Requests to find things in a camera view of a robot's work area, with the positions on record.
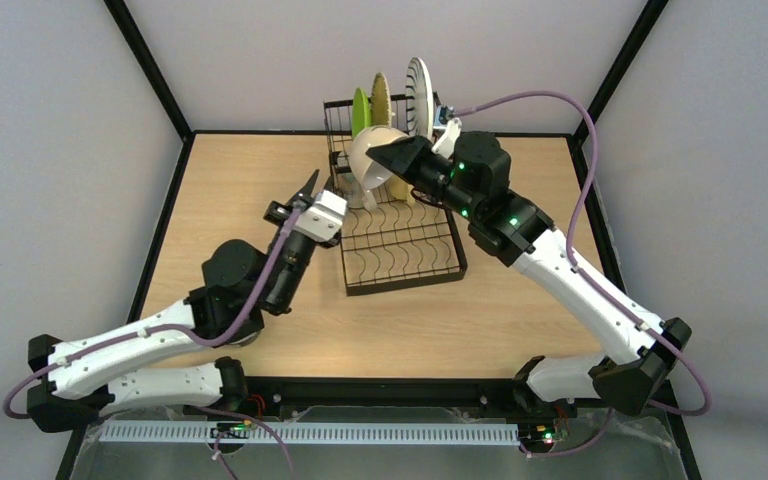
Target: wooden tabletop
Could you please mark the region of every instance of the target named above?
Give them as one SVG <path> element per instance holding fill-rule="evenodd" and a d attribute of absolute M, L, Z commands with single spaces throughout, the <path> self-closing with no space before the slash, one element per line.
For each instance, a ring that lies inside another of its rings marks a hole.
<path fill-rule="evenodd" d="M 566 230 L 578 183 L 561 138 L 502 138 L 511 188 Z M 201 263 L 231 238 L 265 251 L 275 227 L 262 220 L 314 169 L 327 171 L 317 135 L 197 135 L 143 315 L 203 284 Z M 348 297 L 339 248 L 318 249 L 293 312 L 264 314 L 247 347 L 184 355 L 158 366 L 192 366 L 230 355 L 247 375 L 287 377 L 508 378 L 535 355 L 595 352 L 595 338 L 531 280 L 478 249 L 458 218 L 469 269 L 462 281 Z M 599 257 L 585 215 L 576 248 Z"/>

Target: white plate with black stripes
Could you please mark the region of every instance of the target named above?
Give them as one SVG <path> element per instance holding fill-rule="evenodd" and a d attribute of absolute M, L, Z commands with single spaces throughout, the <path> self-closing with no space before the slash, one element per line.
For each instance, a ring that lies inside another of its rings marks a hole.
<path fill-rule="evenodd" d="M 408 134 L 430 139 L 434 127 L 434 97 L 431 77 L 421 58 L 412 58 L 408 65 L 405 99 Z"/>

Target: dish rack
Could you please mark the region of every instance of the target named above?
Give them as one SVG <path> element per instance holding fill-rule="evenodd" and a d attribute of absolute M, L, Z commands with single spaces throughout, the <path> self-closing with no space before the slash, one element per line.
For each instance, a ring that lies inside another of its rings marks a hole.
<path fill-rule="evenodd" d="M 405 96 L 390 97 L 393 126 L 407 130 Z M 350 175 L 348 149 L 352 143 L 352 100 L 326 102 L 325 131 L 334 185 L 341 190 Z M 373 211 L 350 208 L 343 222 L 340 251 L 346 294 L 369 295 L 405 288 L 461 280 L 466 275 L 464 255 L 455 219 L 446 209 L 396 200 L 382 185 L 373 190 L 378 206 Z"/>

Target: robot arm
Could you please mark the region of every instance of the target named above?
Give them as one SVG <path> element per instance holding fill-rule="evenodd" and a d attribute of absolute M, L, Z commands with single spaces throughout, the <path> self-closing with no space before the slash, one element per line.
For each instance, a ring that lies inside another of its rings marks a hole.
<path fill-rule="evenodd" d="M 270 254 L 292 210 L 300 210 L 301 214 L 280 251 L 274 253 L 276 261 L 265 272 L 265 287 L 254 308 L 245 322 L 237 322 L 235 332 L 229 333 L 228 329 L 237 321 L 268 264 L 267 254 L 242 240 L 225 242 L 204 262 L 204 287 L 160 312 L 82 340 L 63 342 L 49 335 L 31 339 L 28 364 L 32 370 L 59 365 L 40 376 L 40 384 L 28 390 L 27 411 L 40 429 L 69 430 L 99 415 L 137 406 L 207 406 L 245 400 L 247 395 L 239 391 L 244 382 L 236 380 L 242 378 L 242 368 L 230 359 L 194 369 L 140 369 L 205 348 L 194 341 L 194 336 L 195 340 L 213 340 L 230 335 L 215 346 L 251 342 L 263 329 L 262 310 L 272 315 L 290 312 L 290 303 L 316 246 L 338 244 L 346 214 L 345 200 L 329 191 L 328 186 L 312 196 L 317 175 L 318 171 L 314 172 L 286 204 L 269 205 L 264 218 L 279 229 L 269 246 Z M 168 326 L 175 329 L 163 329 Z M 94 346 L 103 348 L 73 357 Z"/>
<path fill-rule="evenodd" d="M 587 272 L 649 328 L 679 349 L 690 328 L 678 318 L 663 322 L 579 259 L 566 258 L 566 238 L 552 219 L 510 190 L 510 156 L 493 135 L 457 137 L 452 159 L 421 136 L 369 148 L 366 154 L 440 207 L 469 221 L 469 235 L 486 253 L 546 289 L 599 340 L 604 353 L 568 359 L 531 359 L 514 377 L 527 409 L 562 398 L 602 398 L 621 413 L 637 415 L 676 362 L 666 347 L 608 302 L 583 278 Z"/>

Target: white wall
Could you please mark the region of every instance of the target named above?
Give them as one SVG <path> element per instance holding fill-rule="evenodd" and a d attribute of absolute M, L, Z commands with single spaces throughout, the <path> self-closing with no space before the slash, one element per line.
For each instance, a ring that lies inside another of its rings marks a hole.
<path fill-rule="evenodd" d="M 411 57 L 447 103 L 530 89 L 589 102 L 643 0 L 132 1 L 192 128 L 322 129 L 324 100 L 367 92 L 378 70 L 403 93 Z M 570 132 L 552 100 L 500 107 L 471 128 Z"/>
<path fill-rule="evenodd" d="M 29 338 L 124 322 L 179 150 L 101 1 L 0 2 L 0 404 Z M 67 438 L 0 411 L 0 479 Z"/>
<path fill-rule="evenodd" d="M 715 393 L 702 476 L 768 478 L 768 2 L 670 2 L 598 127 L 626 285 L 694 328 Z"/>

